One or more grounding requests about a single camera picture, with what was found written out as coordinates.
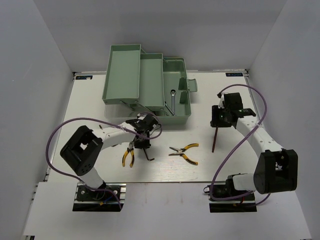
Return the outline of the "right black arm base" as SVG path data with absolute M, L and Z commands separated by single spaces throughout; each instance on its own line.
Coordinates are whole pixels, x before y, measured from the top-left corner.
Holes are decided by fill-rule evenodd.
M 254 199 L 253 193 L 249 193 L 246 190 L 235 190 L 233 188 L 229 189 L 226 184 L 215 184 L 213 187 L 212 195 L 210 195 L 211 185 L 207 185 L 203 188 L 203 192 L 209 196 L 210 201 L 236 201 L 242 203 L 247 200 Z

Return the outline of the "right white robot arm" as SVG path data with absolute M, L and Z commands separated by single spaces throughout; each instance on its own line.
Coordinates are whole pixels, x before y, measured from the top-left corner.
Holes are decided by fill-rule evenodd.
M 235 128 L 245 138 L 258 157 L 254 173 L 237 173 L 227 177 L 224 193 L 233 200 L 245 192 L 260 194 L 290 192 L 298 184 L 298 155 L 284 149 L 267 131 L 258 125 L 251 108 L 244 108 L 240 93 L 219 94 L 220 102 L 212 106 L 213 128 Z

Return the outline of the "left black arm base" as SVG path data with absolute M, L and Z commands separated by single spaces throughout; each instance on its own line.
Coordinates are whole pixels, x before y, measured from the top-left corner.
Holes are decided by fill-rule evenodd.
M 111 184 L 107 185 L 105 188 L 112 191 L 113 193 L 109 191 L 93 191 L 88 189 L 84 185 L 78 185 L 75 195 L 75 200 L 78 202 L 117 202 L 114 195 L 116 195 L 120 199 L 122 188 L 125 187 L 125 185 L 119 185 L 119 184 Z

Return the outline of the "large silver ratchet wrench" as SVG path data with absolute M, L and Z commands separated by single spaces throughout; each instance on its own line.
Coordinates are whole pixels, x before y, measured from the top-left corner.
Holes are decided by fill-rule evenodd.
M 175 89 L 171 89 L 170 90 L 170 95 L 171 95 L 171 110 L 172 110 L 172 114 L 175 115 L 176 114 L 176 90 Z

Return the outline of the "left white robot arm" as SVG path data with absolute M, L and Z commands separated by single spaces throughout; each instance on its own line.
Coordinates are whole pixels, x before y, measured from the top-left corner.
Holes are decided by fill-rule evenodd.
M 130 167 L 135 162 L 134 149 L 147 149 L 151 146 L 150 134 L 160 123 L 152 114 L 139 115 L 120 125 L 90 129 L 80 126 L 60 151 L 60 156 L 72 168 L 77 177 L 88 188 L 88 193 L 99 200 L 105 196 L 105 182 L 95 169 L 95 163 L 100 152 L 106 148 L 128 143 L 122 157 L 122 166 L 128 154 L 131 155 Z

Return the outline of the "dark hex key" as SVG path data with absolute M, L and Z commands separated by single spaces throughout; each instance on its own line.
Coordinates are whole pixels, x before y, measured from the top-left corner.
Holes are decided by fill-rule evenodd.
M 212 149 L 211 149 L 212 153 L 215 152 L 215 146 L 216 146 L 216 142 L 217 142 L 218 130 L 219 130 L 219 128 L 216 127 L 215 128 L 215 132 L 214 132 L 214 136 L 213 136 L 213 143 L 212 143 Z
M 145 155 L 147 161 L 151 162 L 151 161 L 154 160 L 154 158 L 150 158 L 150 157 L 148 156 L 147 150 L 146 150 L 145 148 L 143 148 L 142 150 L 143 150 L 143 152 L 144 152 L 144 155 Z

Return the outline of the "green toolbox with clear lid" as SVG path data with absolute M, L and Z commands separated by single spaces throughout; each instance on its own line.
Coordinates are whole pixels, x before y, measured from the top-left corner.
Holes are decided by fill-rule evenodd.
M 175 115 L 171 89 L 176 90 Z M 140 44 L 111 45 L 102 91 L 107 120 L 123 121 L 152 112 L 163 125 L 185 125 L 192 114 L 190 94 L 197 90 L 182 57 L 147 53 Z

